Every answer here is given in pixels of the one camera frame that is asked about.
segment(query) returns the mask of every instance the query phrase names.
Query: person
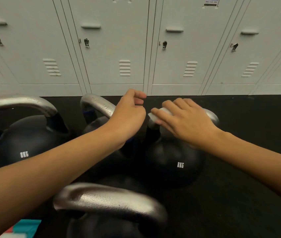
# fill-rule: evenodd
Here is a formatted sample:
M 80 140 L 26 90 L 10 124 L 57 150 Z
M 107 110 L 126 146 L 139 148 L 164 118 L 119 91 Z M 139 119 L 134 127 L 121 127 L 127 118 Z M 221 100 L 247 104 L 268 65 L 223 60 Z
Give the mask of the person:
M 70 184 L 136 134 L 146 116 L 146 94 L 130 89 L 110 120 L 32 158 L 0 168 L 0 234 Z M 173 135 L 242 169 L 281 195 L 281 154 L 243 141 L 217 128 L 191 99 L 162 103 L 174 115 L 152 109 Z

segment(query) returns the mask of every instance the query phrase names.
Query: rubber gym floor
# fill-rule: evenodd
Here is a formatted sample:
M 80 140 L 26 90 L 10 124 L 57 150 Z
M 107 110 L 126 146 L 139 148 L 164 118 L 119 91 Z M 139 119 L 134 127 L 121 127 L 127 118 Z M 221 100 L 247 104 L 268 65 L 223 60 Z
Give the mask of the rubber gym floor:
M 47 97 L 56 106 L 71 130 L 80 135 L 85 121 L 81 97 Z M 120 97 L 105 97 L 117 104 Z M 151 96 L 147 112 L 160 108 L 175 96 Z M 241 139 L 281 153 L 281 96 L 190 96 L 220 119 L 220 128 Z M 20 118 L 39 114 L 30 108 L 0 111 L 0 128 Z M 146 131 L 146 118 L 138 132 Z M 166 237 L 195 238 L 279 238 L 281 237 L 281 197 L 233 166 L 208 156 L 202 175 L 185 188 L 161 191 L 169 220 Z M 35 238 L 66 238 L 69 219 L 46 202 L 27 216 L 43 217 Z

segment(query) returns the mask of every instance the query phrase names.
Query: kettlebell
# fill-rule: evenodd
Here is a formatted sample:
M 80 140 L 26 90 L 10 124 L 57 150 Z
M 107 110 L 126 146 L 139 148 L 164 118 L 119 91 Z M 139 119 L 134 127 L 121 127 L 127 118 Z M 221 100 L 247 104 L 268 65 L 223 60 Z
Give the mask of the kettlebell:
M 204 109 L 215 125 L 218 117 Z M 171 132 L 149 120 L 139 163 L 147 179 L 162 187 L 183 187 L 202 172 L 206 153 L 175 138 Z
M 0 130 L 0 167 L 36 156 L 69 140 L 71 134 L 55 106 L 40 97 L 0 96 L 0 109 L 31 107 L 43 115 L 29 116 Z
M 95 94 L 84 95 L 81 98 L 80 105 L 87 122 L 83 134 L 96 130 L 103 124 L 106 124 L 115 110 L 114 104 Z M 136 139 L 131 138 L 127 140 L 121 149 L 95 164 L 87 173 L 89 173 L 93 181 L 111 174 L 130 173 L 132 158 L 136 150 L 135 146 Z
M 128 176 L 99 181 L 145 192 Z M 167 222 L 166 209 L 154 198 L 102 184 L 75 183 L 66 186 L 53 200 L 56 210 L 72 211 L 67 238 L 160 237 Z

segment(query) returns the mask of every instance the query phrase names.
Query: person's left arm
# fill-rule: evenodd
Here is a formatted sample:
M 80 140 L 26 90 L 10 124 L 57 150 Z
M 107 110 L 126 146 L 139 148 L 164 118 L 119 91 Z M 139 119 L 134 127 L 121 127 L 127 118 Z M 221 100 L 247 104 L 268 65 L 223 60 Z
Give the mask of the person's left arm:
M 146 94 L 130 89 L 97 130 L 0 168 L 0 235 L 94 164 L 121 148 L 142 125 Z

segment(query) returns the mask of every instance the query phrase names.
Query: locker vent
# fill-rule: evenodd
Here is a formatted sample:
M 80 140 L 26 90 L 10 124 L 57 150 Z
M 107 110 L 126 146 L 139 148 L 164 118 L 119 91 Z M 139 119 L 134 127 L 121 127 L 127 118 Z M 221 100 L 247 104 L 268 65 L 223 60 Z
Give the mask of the locker vent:
M 56 60 L 52 58 L 43 58 L 49 76 L 61 76 Z
M 130 60 L 119 60 L 119 75 L 120 76 L 130 76 L 131 75 Z
M 258 64 L 258 62 L 251 62 L 243 72 L 242 77 L 249 78 L 257 68 Z
M 198 62 L 195 61 L 189 61 L 187 62 L 186 68 L 184 70 L 184 77 L 193 77 L 193 74 L 196 70 Z

